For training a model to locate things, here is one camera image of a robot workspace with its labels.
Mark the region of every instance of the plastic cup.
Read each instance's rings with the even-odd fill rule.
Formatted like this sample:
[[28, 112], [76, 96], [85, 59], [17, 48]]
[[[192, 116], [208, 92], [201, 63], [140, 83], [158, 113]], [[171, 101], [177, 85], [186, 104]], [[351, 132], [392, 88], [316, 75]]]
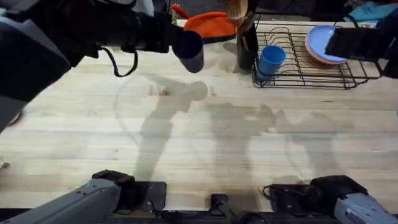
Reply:
[[264, 47], [259, 59], [257, 78], [262, 81], [269, 81], [285, 59], [286, 52], [281, 47], [275, 45]]

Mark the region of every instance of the dark blue cup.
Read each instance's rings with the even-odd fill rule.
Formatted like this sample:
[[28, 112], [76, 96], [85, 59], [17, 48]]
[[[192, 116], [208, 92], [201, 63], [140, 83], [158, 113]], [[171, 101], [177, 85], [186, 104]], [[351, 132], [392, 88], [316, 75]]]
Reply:
[[269, 81], [285, 59], [286, 52], [281, 47], [275, 45], [264, 47], [259, 59], [257, 78], [262, 81]]
[[189, 72], [200, 72], [205, 64], [203, 40], [195, 31], [183, 31], [180, 42], [173, 45], [173, 52]]

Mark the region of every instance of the black dish rack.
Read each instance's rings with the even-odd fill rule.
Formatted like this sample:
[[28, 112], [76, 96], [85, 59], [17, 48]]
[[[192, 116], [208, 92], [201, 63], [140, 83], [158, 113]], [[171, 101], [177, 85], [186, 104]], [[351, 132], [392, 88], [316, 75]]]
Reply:
[[[264, 14], [281, 15], [279, 13], [269, 12], [256, 13], [257, 21], [254, 27], [252, 27], [252, 35], [256, 33], [255, 36], [258, 46], [255, 48], [257, 52], [252, 55], [254, 57], [254, 64], [251, 62], [252, 79], [255, 87], [349, 90], [360, 84], [367, 83], [369, 80], [375, 80], [381, 77], [382, 68], [378, 62], [348, 60], [339, 65], [326, 65], [316, 61], [305, 48], [307, 33], [312, 27], [317, 26], [316, 24], [313, 22], [296, 22], [295, 24], [290, 24], [284, 21], [277, 21], [277, 24], [275, 24], [275, 22], [261, 21], [261, 17]], [[338, 23], [339, 22], [331, 22], [329, 24], [341, 27], [338, 26]], [[358, 23], [356, 21], [354, 21], [353, 24], [358, 28]], [[258, 79], [256, 74], [257, 72], [261, 72], [257, 65], [261, 51], [267, 45], [278, 45], [282, 47], [287, 54], [287, 58], [275, 74], [262, 73], [264, 76], [271, 77], [268, 81], [263, 81]], [[374, 67], [375, 69], [370, 72], [368, 70], [369, 67]]]

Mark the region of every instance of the wooden table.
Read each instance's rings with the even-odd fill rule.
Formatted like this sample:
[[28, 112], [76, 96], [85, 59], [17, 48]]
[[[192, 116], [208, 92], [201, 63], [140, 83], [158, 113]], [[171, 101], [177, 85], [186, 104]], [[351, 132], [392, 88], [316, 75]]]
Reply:
[[[115, 57], [129, 68], [132, 55]], [[235, 207], [269, 211], [264, 185], [346, 174], [398, 213], [398, 81], [257, 89], [242, 73], [234, 41], [205, 46], [197, 74], [173, 53], [140, 52], [127, 78], [104, 52], [85, 59], [0, 135], [11, 164], [0, 207], [36, 207], [111, 169], [165, 181], [166, 209], [205, 210], [227, 193]]]

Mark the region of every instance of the blue plate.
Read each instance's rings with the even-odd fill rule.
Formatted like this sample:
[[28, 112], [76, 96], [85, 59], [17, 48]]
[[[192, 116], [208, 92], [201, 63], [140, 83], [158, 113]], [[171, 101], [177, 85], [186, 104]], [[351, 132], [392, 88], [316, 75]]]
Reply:
[[326, 46], [330, 37], [335, 33], [335, 26], [320, 25], [311, 29], [307, 35], [307, 44], [318, 57], [331, 62], [344, 62], [345, 58], [335, 57], [325, 54]]

